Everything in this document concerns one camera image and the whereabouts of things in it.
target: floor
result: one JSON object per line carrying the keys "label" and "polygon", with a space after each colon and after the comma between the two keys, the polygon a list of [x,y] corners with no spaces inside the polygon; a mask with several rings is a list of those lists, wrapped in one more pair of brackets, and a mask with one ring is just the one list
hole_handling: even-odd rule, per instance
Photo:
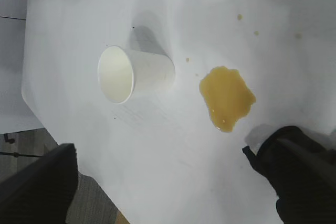
{"label": "floor", "polygon": [[[5,143],[4,135],[0,135],[1,152],[44,155],[57,146],[45,129],[10,133],[9,138],[14,138],[15,143]],[[36,159],[0,155],[0,182]],[[66,223],[129,224],[96,181],[82,174],[79,175],[78,189],[69,208]]]}

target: white paper cup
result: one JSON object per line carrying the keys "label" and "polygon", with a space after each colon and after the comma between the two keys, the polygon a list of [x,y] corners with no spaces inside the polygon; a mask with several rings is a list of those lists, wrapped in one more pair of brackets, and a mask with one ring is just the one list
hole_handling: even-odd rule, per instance
{"label": "white paper cup", "polygon": [[168,56],[107,48],[98,63],[98,80],[105,96],[115,104],[169,87],[175,68]]}

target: yellow liquid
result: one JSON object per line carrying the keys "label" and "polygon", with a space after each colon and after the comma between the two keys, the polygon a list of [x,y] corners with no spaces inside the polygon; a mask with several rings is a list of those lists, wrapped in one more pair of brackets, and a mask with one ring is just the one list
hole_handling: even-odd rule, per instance
{"label": "yellow liquid", "polygon": [[257,101],[237,69],[216,67],[200,82],[199,90],[214,125],[231,132],[236,122],[246,116]]}

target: tipped over cup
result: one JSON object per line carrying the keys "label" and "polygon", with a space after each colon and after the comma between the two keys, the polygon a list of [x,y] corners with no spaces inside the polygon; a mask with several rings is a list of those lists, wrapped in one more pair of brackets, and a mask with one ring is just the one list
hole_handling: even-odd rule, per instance
{"label": "tipped over cup", "polygon": [[98,63],[100,88],[115,104],[167,89],[174,79],[174,64],[165,55],[112,46]]}

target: liquid puddle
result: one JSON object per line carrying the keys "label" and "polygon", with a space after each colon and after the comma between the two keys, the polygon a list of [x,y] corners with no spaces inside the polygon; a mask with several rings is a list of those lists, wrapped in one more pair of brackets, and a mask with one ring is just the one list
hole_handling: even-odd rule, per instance
{"label": "liquid puddle", "polygon": [[209,109],[213,124],[231,132],[236,122],[246,116],[257,101],[237,69],[216,67],[200,82],[199,90]]}

